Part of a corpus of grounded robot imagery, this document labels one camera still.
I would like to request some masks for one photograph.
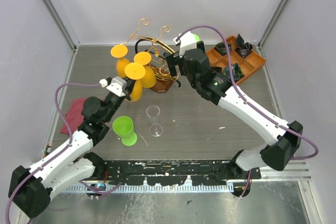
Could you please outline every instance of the black mounting plate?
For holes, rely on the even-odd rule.
[[[116,160],[106,161],[109,184],[120,181],[127,185],[140,186],[146,179],[154,186],[182,185],[188,176],[193,186],[226,185],[229,179],[247,179],[247,172],[233,175],[227,160]],[[252,179],[261,179],[260,169],[251,172]]]

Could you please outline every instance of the dark red towel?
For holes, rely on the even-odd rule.
[[[83,109],[83,104],[86,98],[74,99],[70,106],[70,109],[65,114],[65,118],[70,125],[70,129],[72,132],[76,131],[78,126],[83,122],[84,116],[81,115],[81,111]],[[69,134],[67,127],[63,124],[60,133]]]

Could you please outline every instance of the white bracket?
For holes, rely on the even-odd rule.
[[[180,58],[183,57],[185,52],[190,49],[197,48],[197,41],[194,36],[190,31],[188,31],[185,35],[183,35],[180,40],[177,40],[177,37],[175,37],[174,42],[176,45],[180,44],[180,52],[179,56]]]
[[[125,87],[127,82],[120,78],[120,77],[114,77],[111,81],[111,84],[106,87],[109,91],[116,94],[119,97],[124,97],[126,94],[124,93]]]

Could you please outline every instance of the metal frame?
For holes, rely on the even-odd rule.
[[[65,27],[64,23],[62,22],[62,20],[61,20],[60,16],[58,15],[53,3],[51,2],[51,0],[42,0],[42,1],[45,4],[46,8],[48,9],[52,18],[54,19],[56,25],[60,29],[61,33],[63,34],[65,40],[69,44],[70,48],[72,50],[75,50],[76,45],[75,45],[74,41],[71,39],[71,36],[68,33],[67,28]]]
[[[96,184],[99,181],[88,182],[88,184]],[[106,191],[111,190],[114,186],[107,185]],[[80,184],[74,184],[70,186],[63,193],[82,193],[86,192],[87,188]],[[114,193],[117,194],[131,194],[131,193],[229,193],[234,191],[233,183],[227,183],[227,185],[220,186],[193,186],[191,179],[187,179],[183,185],[173,185],[173,186],[149,186],[144,183],[142,186],[128,186],[122,185]]]
[[[322,224],[323,220],[319,213],[319,209],[316,206],[316,202],[313,196],[313,184],[311,182],[299,182],[299,188],[301,191],[302,199],[305,204],[308,218],[312,224]]]
[[[65,75],[62,83],[67,83],[70,80],[70,76],[71,76],[72,68],[74,66],[74,62],[75,62],[77,52],[78,52],[78,48],[76,48],[74,50],[74,52],[72,53],[71,59],[69,61],[69,65],[67,67],[66,75]],[[62,108],[62,104],[63,104],[63,101],[64,101],[65,93],[67,92],[67,88],[68,88],[68,86],[65,86],[59,92],[58,104],[59,104],[60,108]],[[48,143],[49,144],[52,143],[52,140],[53,140],[54,135],[55,135],[55,130],[56,130],[58,119],[59,119],[59,114],[58,114],[58,112],[56,110],[56,107],[55,107],[54,108],[54,114],[53,114],[53,117],[51,119],[51,125],[50,125],[50,129],[49,129],[49,133],[48,133],[47,140],[46,140],[44,146],[47,146]]]
[[[278,21],[281,13],[284,11],[285,7],[287,6],[289,0],[281,0],[280,4],[277,8],[277,10],[275,11],[271,21],[269,22],[263,36],[261,37],[260,43],[258,44],[259,47],[263,47],[263,45],[265,44],[265,41],[267,40],[269,34],[271,33],[274,25],[276,24],[276,22]]]

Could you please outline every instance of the green light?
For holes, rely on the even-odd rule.
[[[199,41],[200,41],[199,36],[198,36],[197,34],[193,34],[193,35],[194,35],[194,37],[195,37],[195,39],[196,39],[196,42],[199,42]]]

